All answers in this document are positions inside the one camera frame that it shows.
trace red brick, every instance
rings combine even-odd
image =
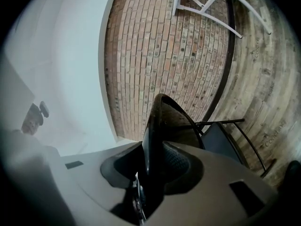
[[[167,79],[168,79],[168,71],[164,71],[164,72],[163,72],[163,76],[162,76],[162,82],[161,82],[160,93],[165,93],[166,84],[167,84]]]
[[[167,50],[167,41],[162,41],[161,52],[166,52]]]
[[[141,58],[141,68],[145,68],[146,67],[146,57],[142,56]]]
[[[174,43],[174,54],[178,55],[179,50],[180,50],[180,43],[179,42]]]
[[[147,10],[143,10],[141,18],[147,18],[147,13],[148,13]]]
[[[136,56],[131,56],[131,67],[135,67]]]
[[[164,23],[165,21],[165,10],[166,10],[166,6],[162,6],[159,14],[159,23]]]
[[[162,0],[156,0],[156,4],[155,4],[155,9],[156,9],[156,10],[160,10],[161,1],[162,1]]]
[[[132,11],[131,20],[136,19],[137,11]]]
[[[138,5],[139,5],[139,0],[135,0],[133,5],[133,11],[136,11],[138,9]]]
[[[153,14],[154,14],[154,7],[150,6],[150,9],[149,9],[149,11],[147,13],[146,22],[151,23]]]
[[[164,24],[158,24],[157,33],[163,33]]]
[[[151,23],[146,23],[145,32],[151,32]]]
[[[138,33],[139,32],[139,27],[140,27],[140,23],[136,23],[135,26],[134,26],[133,33]]]
[[[133,5],[134,5],[134,0],[131,0],[130,3],[128,4],[128,7],[129,7],[129,8],[132,8]]]
[[[176,25],[174,24],[170,25],[170,35],[175,35],[175,29],[176,29]]]
[[[170,68],[170,62],[171,62],[170,59],[166,59],[166,60],[165,60],[165,64],[164,64],[164,70],[165,70],[165,71],[169,71],[169,68]]]
[[[139,0],[139,7],[142,7],[143,9],[143,6],[144,6],[144,3],[145,3],[145,0]]]
[[[154,51],[154,56],[156,57],[159,56],[160,49],[161,49],[161,42],[162,42],[162,35],[157,34],[155,51]]]
[[[140,72],[140,91],[144,91],[144,82],[145,82],[145,68],[141,68]]]
[[[127,50],[127,36],[124,35],[122,39],[122,45],[121,45],[121,55],[125,56]]]
[[[170,35],[168,40],[168,47],[166,52],[166,58],[171,58],[173,54],[173,47],[174,47],[174,36]]]
[[[147,55],[153,57],[154,49],[155,49],[155,40],[151,39],[149,43],[149,52]]]
[[[161,81],[162,81],[162,77],[157,76],[157,78],[156,78],[156,87],[155,87],[155,95],[160,93]]]
[[[141,68],[141,56],[142,56],[142,53],[141,51],[137,51],[137,55],[136,55],[136,74],[139,74],[140,73],[140,68]]]
[[[132,14],[132,9],[129,9],[127,11],[126,19],[125,19],[125,24],[129,24],[131,20],[131,14]]]
[[[128,39],[127,40],[127,50],[131,50],[132,49],[132,40]]]
[[[121,51],[121,47],[122,47],[122,41],[119,40],[118,41],[118,46],[117,46],[117,51]]]
[[[131,51],[127,51],[126,55],[126,73],[130,71],[130,64],[131,64]]]
[[[126,58],[125,57],[121,57],[120,66],[121,67],[125,67],[126,66]]]
[[[123,13],[121,17],[121,21],[124,21],[126,19],[127,13]]]
[[[137,50],[142,50],[143,39],[139,39],[137,43]]]
[[[144,55],[144,56],[146,56],[148,54],[149,41],[150,41],[150,33],[146,33],[144,35],[143,50],[142,50],[142,55]]]
[[[158,68],[158,63],[159,63],[159,58],[158,58],[158,57],[153,57],[151,68],[157,70],[157,68]]]
[[[119,39],[119,40],[122,39],[123,29],[124,29],[124,21],[121,21],[121,22],[120,22],[120,27],[119,27],[119,33],[118,33],[118,39]]]
[[[160,56],[159,56],[159,63],[158,63],[158,69],[157,69],[158,76],[162,76],[163,69],[164,69],[164,63],[165,63],[165,53],[161,52]]]
[[[150,33],[150,38],[155,39],[157,35],[157,26],[158,26],[158,20],[153,19],[152,25],[151,25],[151,33]]]
[[[143,7],[144,10],[148,10],[148,9],[149,9],[150,1],[151,1],[151,0],[145,0],[145,2],[144,2],[144,7]]]
[[[187,45],[185,49],[185,57],[189,57],[191,53],[191,46]]]
[[[130,0],[126,0],[125,4],[124,4],[124,10],[127,11],[128,10],[128,5],[130,3]]]
[[[169,26],[170,26],[170,20],[166,20],[164,23],[163,40],[168,40]]]
[[[153,17],[154,18],[159,18],[159,13],[160,13],[160,10],[155,10]]]
[[[128,33],[128,24],[125,24],[123,27],[123,34],[127,34]]]

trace black chair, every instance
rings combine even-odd
[[[249,165],[244,157],[243,153],[241,152],[239,146],[237,145],[234,138],[229,134],[223,124],[233,123],[237,129],[241,132],[241,134],[246,138],[252,149],[254,150],[258,160],[261,163],[263,168],[263,173],[261,177],[265,177],[271,168],[275,165],[276,159],[273,159],[271,164],[266,167],[262,158],[260,157],[257,149],[250,141],[250,139],[246,136],[243,130],[237,125],[237,122],[243,122],[245,119],[237,119],[237,120],[229,120],[229,121],[201,121],[197,122],[196,125],[198,127],[199,133],[202,135],[201,140],[203,142],[203,147],[205,150],[208,150],[213,153],[222,154],[232,158],[233,160],[245,165],[249,168]],[[208,130],[203,133],[202,129],[204,126],[210,125]]]
[[[158,94],[154,102],[156,102],[156,100],[158,100],[157,104],[161,111],[160,130],[163,140],[187,144],[213,153],[228,156],[249,168],[246,158],[236,141],[223,126],[223,124],[233,123],[246,138],[260,161],[264,170],[261,174],[262,178],[268,174],[276,163],[276,159],[273,159],[271,164],[266,167],[255,146],[237,125],[238,122],[244,122],[245,119],[194,122],[188,114],[167,95]],[[203,133],[202,129],[204,126],[208,125],[210,125],[210,127]]]

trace wooden floor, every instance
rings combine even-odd
[[[286,18],[270,0],[247,0],[260,12],[272,34],[239,2],[234,2],[237,31],[229,78],[210,121],[245,118],[242,129],[266,164],[277,163],[266,180],[277,186],[288,162],[301,159],[301,48]],[[247,141],[233,126],[228,130],[260,172]]]
[[[196,8],[191,0],[183,5]],[[171,15],[173,0],[115,0],[106,33],[105,75],[118,136],[141,140],[158,93],[200,121],[216,94],[229,31],[188,11]],[[208,13],[228,23],[226,0]]]

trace black trim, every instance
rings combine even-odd
[[[66,163],[65,166],[66,168],[69,170],[71,168],[76,168],[76,167],[79,167],[81,165],[84,165],[81,161],[73,161],[73,162],[70,162],[70,163]]]
[[[233,3],[232,0],[227,0],[228,4],[228,17],[229,17],[229,26],[233,29],[235,29],[235,18],[234,18],[234,10],[233,10]],[[204,118],[202,121],[208,121],[210,116],[212,115],[213,111],[215,110],[218,102],[220,101],[222,97],[222,93],[224,92],[228,76],[230,73],[232,60],[233,60],[233,54],[234,54],[234,47],[235,47],[235,34],[232,32],[229,33],[229,40],[228,40],[228,51],[227,51],[227,57],[225,62],[224,71],[222,73],[222,78],[219,87],[217,88],[216,94],[211,102],[211,105],[209,106]]]

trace white wall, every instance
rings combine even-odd
[[[62,155],[117,146],[103,72],[112,2],[33,0],[4,47],[35,104],[50,110],[35,136]]]
[[[19,130],[34,95],[3,54],[0,56],[0,98],[0,128]]]

